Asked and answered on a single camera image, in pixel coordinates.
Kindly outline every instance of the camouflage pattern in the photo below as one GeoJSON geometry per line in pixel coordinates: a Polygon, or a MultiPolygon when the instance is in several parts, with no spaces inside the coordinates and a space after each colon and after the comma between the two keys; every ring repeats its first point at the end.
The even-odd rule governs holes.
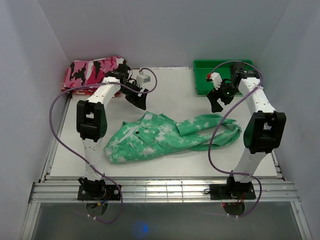
{"type": "MultiPolygon", "coordinates": [[[[66,70],[66,77],[62,84],[62,91],[70,88],[101,83],[108,71],[113,71],[119,65],[126,64],[127,61],[120,56],[112,56],[92,61],[73,61],[66,70]]],[[[92,95],[96,88],[88,88],[74,91],[73,94],[92,95]]]]}

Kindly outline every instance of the cable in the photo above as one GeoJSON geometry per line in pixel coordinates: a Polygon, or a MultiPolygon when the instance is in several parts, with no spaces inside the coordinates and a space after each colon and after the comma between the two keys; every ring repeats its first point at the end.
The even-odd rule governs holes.
{"type": "MultiPolygon", "coordinates": [[[[219,67],[221,67],[222,65],[225,65],[225,64],[228,64],[228,63],[244,63],[250,67],[252,67],[254,70],[256,70],[260,76],[260,85],[264,82],[264,77],[262,75],[262,73],[253,65],[247,63],[247,62],[244,62],[244,61],[240,61],[240,60],[232,60],[232,61],[225,61],[223,63],[220,63],[219,65],[217,65],[211,72],[211,74],[213,74],[215,72],[215,70],[219,67]]],[[[217,134],[217,131],[219,129],[219,127],[222,125],[222,123],[224,122],[224,120],[227,118],[227,116],[237,107],[239,106],[243,101],[245,101],[251,94],[253,94],[257,89],[259,88],[259,86],[256,86],[252,91],[250,91],[246,96],[244,96],[240,101],[238,101],[233,107],[230,108],[229,111],[226,112],[226,114],[223,116],[223,118],[220,120],[220,122],[218,123],[218,125],[216,126],[215,130],[213,131],[213,134],[212,134],[212,137],[210,139],[210,142],[209,142],[209,148],[208,148],[208,159],[209,159],[209,162],[211,164],[211,166],[217,170],[218,172],[220,173],[223,173],[223,174],[228,174],[228,175],[243,175],[243,176],[249,176],[251,177],[252,179],[256,180],[259,184],[259,195],[258,195],[258,198],[256,199],[256,202],[254,203],[254,205],[252,206],[252,208],[250,210],[248,210],[246,213],[242,214],[242,215],[230,215],[231,217],[235,217],[235,218],[240,218],[240,217],[245,217],[247,215],[249,215],[250,213],[252,213],[252,211],[257,207],[259,201],[260,201],[260,198],[261,198],[261,195],[262,195],[262,184],[261,184],[261,181],[251,175],[250,173],[246,173],[246,172],[231,172],[231,171],[224,171],[224,170],[221,170],[219,169],[218,167],[216,167],[214,165],[214,163],[212,162],[212,159],[211,159],[211,148],[212,148],[212,145],[213,145],[213,141],[214,141],[214,138],[217,134]]]]}
{"type": "Polygon", "coordinates": [[[109,180],[110,182],[112,182],[116,188],[118,189],[119,193],[120,193],[120,197],[121,197],[121,204],[120,204],[120,210],[119,210],[119,213],[118,215],[111,221],[105,221],[103,219],[99,219],[98,217],[95,217],[94,219],[97,219],[98,221],[102,222],[102,223],[105,223],[105,224],[112,224],[114,223],[119,217],[120,217],[120,214],[123,210],[123,195],[122,195],[122,191],[121,191],[121,187],[114,181],[112,180],[110,177],[104,175],[102,172],[100,172],[98,169],[95,168],[95,166],[91,165],[90,162],[83,156],[81,156],[79,153],[77,153],[76,151],[72,150],[70,147],[68,147],[63,141],[61,141],[61,139],[58,137],[57,133],[55,132],[55,129],[54,129],[54,125],[52,123],[52,111],[53,111],[53,108],[55,106],[55,103],[57,102],[57,100],[63,96],[64,94],[66,93],[69,93],[69,92],[72,92],[74,90],[79,90],[79,89],[88,89],[88,88],[92,88],[92,87],[97,87],[97,86],[102,86],[102,85],[106,85],[106,84],[117,84],[117,85],[120,85],[134,93],[139,93],[139,94],[147,94],[147,93],[151,93],[155,90],[155,88],[157,87],[157,84],[158,84],[158,79],[157,79],[157,76],[156,74],[149,68],[146,68],[144,67],[143,69],[146,69],[146,70],[149,70],[153,75],[154,75],[154,78],[155,78],[155,85],[154,85],[154,88],[151,89],[150,91],[145,91],[145,92],[138,92],[138,91],[135,91],[133,89],[131,89],[130,87],[127,87],[126,85],[122,84],[122,83],[118,83],[118,82],[108,82],[108,83],[105,83],[105,82],[102,82],[102,83],[96,83],[96,84],[90,84],[90,85],[86,85],[86,86],[77,86],[77,87],[73,87],[73,88],[70,88],[70,89],[67,89],[65,91],[63,91],[62,93],[60,93],[53,101],[52,101],[52,104],[50,106],[50,109],[49,109],[49,125],[50,125],[50,129],[51,129],[51,132],[54,136],[54,138],[62,145],[64,146],[67,150],[69,150],[70,152],[72,152],[73,154],[75,154],[76,156],[78,156],[79,158],[81,158],[83,161],[85,161],[86,164],[88,164],[97,174],[99,174],[101,177],[109,180]]]}

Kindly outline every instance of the green tie-dye shirt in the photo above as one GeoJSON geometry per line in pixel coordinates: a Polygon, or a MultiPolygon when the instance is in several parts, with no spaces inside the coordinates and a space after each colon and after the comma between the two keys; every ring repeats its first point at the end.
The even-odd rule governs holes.
{"type": "MultiPolygon", "coordinates": [[[[211,134],[203,136],[197,132],[216,127],[221,119],[219,114],[204,114],[175,122],[163,114],[146,112],[138,121],[124,122],[104,151],[113,164],[150,160],[186,149],[205,151],[209,145],[203,143],[211,134]]],[[[222,125],[225,130],[216,134],[213,149],[233,143],[242,131],[233,119],[225,119],[222,125]]]]}

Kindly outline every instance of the purple cable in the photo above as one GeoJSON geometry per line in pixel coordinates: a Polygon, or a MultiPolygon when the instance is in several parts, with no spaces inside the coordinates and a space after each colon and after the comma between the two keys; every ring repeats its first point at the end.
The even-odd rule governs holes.
{"type": "Polygon", "coordinates": [[[68,147],[63,141],[61,141],[61,139],[58,137],[57,133],[55,132],[55,129],[54,129],[54,125],[52,123],[52,111],[53,111],[53,108],[54,108],[54,105],[55,103],[57,102],[57,100],[64,94],[66,93],[69,93],[69,92],[72,92],[74,90],[79,90],[79,89],[88,89],[88,88],[92,88],[92,87],[97,87],[97,86],[101,86],[101,85],[106,85],[106,84],[117,84],[117,85],[120,85],[126,89],[129,89],[130,91],[134,92],[134,93],[138,93],[138,94],[147,94],[147,93],[151,93],[155,90],[155,88],[157,87],[157,84],[158,84],[158,79],[157,79],[157,76],[156,74],[149,68],[142,68],[141,70],[143,69],[146,69],[146,70],[149,70],[155,77],[155,85],[154,85],[154,88],[151,89],[150,91],[145,91],[145,92],[138,92],[138,91],[135,91],[133,89],[131,89],[130,87],[127,87],[126,85],[122,84],[122,83],[119,83],[119,82],[108,82],[108,83],[96,83],[96,84],[91,84],[91,85],[86,85],[86,86],[78,86],[78,87],[73,87],[73,88],[70,88],[70,89],[67,89],[65,91],[63,91],[62,93],[60,93],[53,101],[52,101],[52,104],[50,106],[50,110],[49,110],[49,125],[50,125],[50,129],[51,129],[51,132],[54,136],[54,138],[62,145],[64,146],[66,149],[68,149],[70,152],[72,152],[73,154],[75,154],[76,156],[78,156],[79,158],[81,158],[83,161],[85,161],[86,164],[88,164],[97,174],[99,174],[100,176],[102,176],[103,178],[109,180],[110,182],[112,182],[116,188],[118,189],[119,193],[120,193],[120,196],[121,196],[121,204],[120,204],[120,211],[118,213],[118,215],[111,221],[105,221],[101,218],[98,218],[96,217],[95,219],[97,219],[98,221],[102,222],[102,223],[105,223],[105,224],[112,224],[114,223],[119,217],[120,217],[120,214],[122,212],[122,209],[123,209],[123,195],[122,195],[122,191],[121,191],[121,187],[114,181],[112,180],[110,177],[104,175],[102,172],[100,172],[99,170],[97,170],[93,165],[90,164],[90,162],[83,156],[81,156],[79,153],[77,153],[76,151],[72,150],[70,147],[68,147]]]}
{"type": "MultiPolygon", "coordinates": [[[[240,60],[225,61],[225,62],[217,65],[217,66],[212,70],[211,74],[213,74],[213,73],[215,72],[215,70],[216,70],[217,68],[221,67],[222,65],[225,65],[225,64],[228,64],[228,63],[234,63],[234,62],[244,63],[244,64],[252,67],[253,69],[255,69],[255,70],[259,73],[260,78],[261,78],[261,79],[260,79],[260,85],[263,83],[264,78],[263,78],[263,75],[261,74],[261,72],[260,72],[255,66],[253,66],[253,65],[251,65],[251,64],[249,64],[249,63],[247,63],[247,62],[240,61],[240,60]]],[[[216,136],[216,134],[217,134],[217,131],[218,131],[219,127],[222,125],[222,123],[224,122],[224,120],[227,118],[227,116],[228,116],[237,106],[239,106],[243,101],[245,101],[251,94],[253,94],[258,88],[259,88],[259,87],[256,86],[251,92],[249,92],[247,95],[245,95],[240,101],[238,101],[233,107],[231,107],[229,111],[226,112],[226,114],[223,116],[223,118],[220,120],[220,122],[219,122],[218,125],[216,126],[215,130],[213,131],[212,137],[211,137],[210,142],[209,142],[208,159],[209,159],[209,162],[210,162],[211,166],[212,166],[215,170],[217,170],[217,171],[220,172],[220,173],[228,174],[228,175],[244,175],[244,176],[249,176],[249,177],[253,178],[254,180],[256,180],[256,181],[258,182],[258,184],[259,184],[259,196],[258,196],[258,198],[256,199],[256,202],[254,203],[254,205],[252,206],[252,208],[251,208],[249,211],[247,211],[246,213],[242,214],[242,215],[230,215],[231,217],[235,217],[235,218],[237,218],[237,217],[239,217],[239,218],[240,218],[240,217],[245,217],[245,216],[249,215],[250,213],[252,213],[252,211],[256,208],[256,206],[258,205],[258,203],[259,203],[259,201],[260,201],[261,195],[262,195],[262,184],[261,184],[261,181],[260,181],[257,177],[251,175],[250,173],[224,171],[224,170],[221,170],[221,169],[217,168],[217,167],[214,165],[214,163],[212,162],[212,159],[211,159],[211,148],[212,148],[212,144],[213,144],[214,138],[215,138],[215,136],[216,136]]]]}

